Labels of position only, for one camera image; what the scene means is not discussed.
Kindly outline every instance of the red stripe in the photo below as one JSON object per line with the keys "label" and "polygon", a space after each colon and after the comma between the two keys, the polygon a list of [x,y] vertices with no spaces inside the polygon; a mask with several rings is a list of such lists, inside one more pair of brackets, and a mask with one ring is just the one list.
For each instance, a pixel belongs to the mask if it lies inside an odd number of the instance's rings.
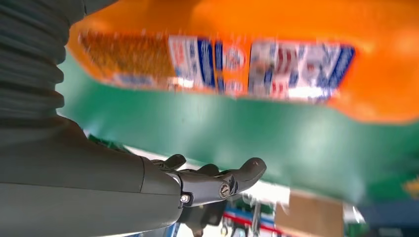
{"label": "red stripe", "polygon": [[[248,224],[248,225],[251,225],[251,221],[250,220],[247,220],[245,218],[240,218],[240,217],[237,217],[237,216],[228,214],[228,213],[224,213],[223,214],[223,217],[229,218],[233,222],[236,222],[236,223],[239,223],[239,224]],[[262,224],[260,225],[260,229],[261,230],[267,230],[267,231],[275,232],[275,233],[277,233],[279,235],[284,235],[285,234],[284,232],[282,232],[282,231],[280,231],[278,229],[275,229],[275,228],[273,228],[271,226],[262,225]]]}
{"label": "red stripe", "polygon": [[278,63],[278,65],[279,66],[281,66],[281,64],[283,63],[283,61],[284,61],[284,56],[282,55],[283,53],[282,53],[282,49],[279,49],[278,50],[278,58],[279,58],[279,63]]}
{"label": "red stripe", "polygon": [[287,50],[287,61],[291,61],[291,52]]}

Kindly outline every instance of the blue stripe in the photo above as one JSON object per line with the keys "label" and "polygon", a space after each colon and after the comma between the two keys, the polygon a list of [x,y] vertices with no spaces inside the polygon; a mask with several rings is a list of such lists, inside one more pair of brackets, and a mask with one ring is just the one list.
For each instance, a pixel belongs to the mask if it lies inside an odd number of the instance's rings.
{"label": "blue stripe", "polygon": [[215,69],[222,71],[222,42],[215,42]]}
{"label": "blue stripe", "polygon": [[348,71],[349,64],[355,55],[353,47],[342,47],[339,57],[337,59],[335,69],[329,79],[329,88],[336,89],[342,82],[343,77]]}
{"label": "blue stripe", "polygon": [[271,88],[272,76],[273,76],[272,70],[268,70],[265,72],[265,78],[263,79],[263,83],[264,83],[266,91],[269,91]]}
{"label": "blue stripe", "polygon": [[288,87],[289,88],[296,87],[297,82],[298,82],[298,72],[292,71],[291,74],[290,74],[290,81],[288,82]]}
{"label": "blue stripe", "polygon": [[221,94],[224,94],[225,84],[224,84],[224,78],[222,76],[217,77],[217,85],[218,85],[218,92]]}
{"label": "blue stripe", "polygon": [[215,88],[212,46],[207,39],[198,39],[199,64],[204,85]]}

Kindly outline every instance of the green board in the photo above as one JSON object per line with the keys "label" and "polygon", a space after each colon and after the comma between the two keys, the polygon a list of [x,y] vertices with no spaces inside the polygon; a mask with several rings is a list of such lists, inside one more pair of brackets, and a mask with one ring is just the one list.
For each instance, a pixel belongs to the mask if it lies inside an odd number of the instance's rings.
{"label": "green board", "polygon": [[96,83],[67,56],[59,112],[97,137],[195,163],[265,160],[264,180],[351,203],[408,198],[419,123],[361,124],[324,106],[144,92]]}

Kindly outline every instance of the product label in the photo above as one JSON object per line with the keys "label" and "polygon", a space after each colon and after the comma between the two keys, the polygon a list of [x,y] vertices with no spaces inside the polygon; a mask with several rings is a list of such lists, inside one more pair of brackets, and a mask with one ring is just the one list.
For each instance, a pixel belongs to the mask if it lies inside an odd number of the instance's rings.
{"label": "product label", "polygon": [[333,95],[355,53],[331,43],[146,34],[87,32],[79,42],[106,84],[309,102]]}
{"label": "product label", "polygon": [[257,41],[251,47],[250,95],[322,101],[340,85],[355,50],[339,44]]}
{"label": "product label", "polygon": [[212,45],[208,39],[170,36],[168,45],[176,76],[195,87],[215,87]]}

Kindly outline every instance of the cardboard box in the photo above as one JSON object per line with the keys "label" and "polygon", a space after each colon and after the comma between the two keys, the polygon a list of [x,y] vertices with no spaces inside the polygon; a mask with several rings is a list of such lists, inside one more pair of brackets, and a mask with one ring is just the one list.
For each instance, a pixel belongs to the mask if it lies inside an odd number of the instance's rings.
{"label": "cardboard box", "polygon": [[285,211],[277,205],[275,224],[293,237],[342,237],[341,202],[291,193]]}

